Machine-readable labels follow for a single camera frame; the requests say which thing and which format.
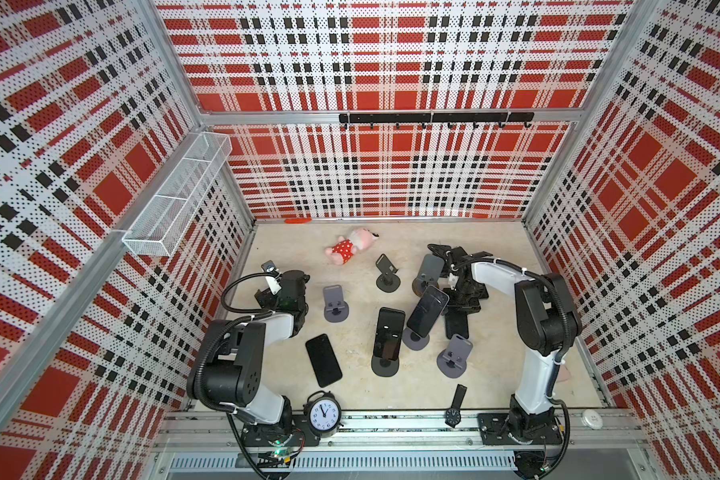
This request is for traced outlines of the black phone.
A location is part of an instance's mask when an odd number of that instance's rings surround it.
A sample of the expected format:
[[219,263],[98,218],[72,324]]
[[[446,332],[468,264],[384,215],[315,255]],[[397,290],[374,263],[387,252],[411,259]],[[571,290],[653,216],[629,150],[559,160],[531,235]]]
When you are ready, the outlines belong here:
[[439,288],[428,285],[406,322],[406,328],[416,340],[429,336],[436,320],[447,307],[449,296]]
[[454,335],[458,335],[464,339],[468,339],[469,325],[468,314],[461,309],[448,308],[445,315],[445,335],[448,339],[452,339]]
[[374,358],[387,361],[399,359],[405,322],[406,314],[402,310],[389,307],[379,310],[373,346]]
[[329,386],[343,378],[338,359],[326,334],[306,341],[305,347],[320,387]]

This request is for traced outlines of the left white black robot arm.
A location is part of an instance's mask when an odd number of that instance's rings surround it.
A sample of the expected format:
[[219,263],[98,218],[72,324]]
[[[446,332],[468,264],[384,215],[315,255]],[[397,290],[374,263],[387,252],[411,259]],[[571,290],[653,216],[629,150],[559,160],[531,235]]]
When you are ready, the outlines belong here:
[[[255,278],[267,280],[268,288],[255,294],[256,308],[236,308],[229,293]],[[234,415],[247,425],[277,430],[288,436],[293,430],[290,400],[263,384],[266,348],[295,337],[303,328],[309,306],[306,285],[310,276],[301,270],[283,273],[270,267],[242,276],[221,295],[221,307],[236,313],[233,320],[214,320],[201,342],[187,380],[187,393],[203,406]]]

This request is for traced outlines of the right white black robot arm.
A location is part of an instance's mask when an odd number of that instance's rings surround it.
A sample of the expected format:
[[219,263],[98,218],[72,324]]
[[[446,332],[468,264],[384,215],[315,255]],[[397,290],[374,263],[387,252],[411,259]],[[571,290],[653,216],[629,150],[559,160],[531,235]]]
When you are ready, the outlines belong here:
[[487,252],[468,254],[461,247],[430,244],[444,261],[439,276],[448,281],[444,311],[446,336],[468,333],[468,316],[480,310],[490,288],[515,302],[516,328],[526,347],[520,384],[510,398],[505,430],[519,442],[555,425],[553,398],[564,357],[581,334],[565,280],[558,274],[537,274]]

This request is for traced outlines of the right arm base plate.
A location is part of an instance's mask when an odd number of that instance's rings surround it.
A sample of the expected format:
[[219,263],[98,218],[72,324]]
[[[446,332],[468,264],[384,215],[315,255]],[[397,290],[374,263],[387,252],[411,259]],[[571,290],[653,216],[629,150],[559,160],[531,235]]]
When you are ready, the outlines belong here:
[[483,445],[559,446],[563,434],[553,414],[531,415],[519,411],[481,413],[477,416],[478,433]]

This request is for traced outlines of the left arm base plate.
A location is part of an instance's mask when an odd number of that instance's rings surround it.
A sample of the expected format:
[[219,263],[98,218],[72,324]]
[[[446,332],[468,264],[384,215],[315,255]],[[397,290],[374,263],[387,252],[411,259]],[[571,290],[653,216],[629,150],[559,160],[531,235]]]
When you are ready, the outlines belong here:
[[320,444],[320,437],[309,428],[307,417],[295,414],[290,429],[281,424],[245,424],[240,433],[246,447],[299,447],[304,443],[306,447],[315,447]]

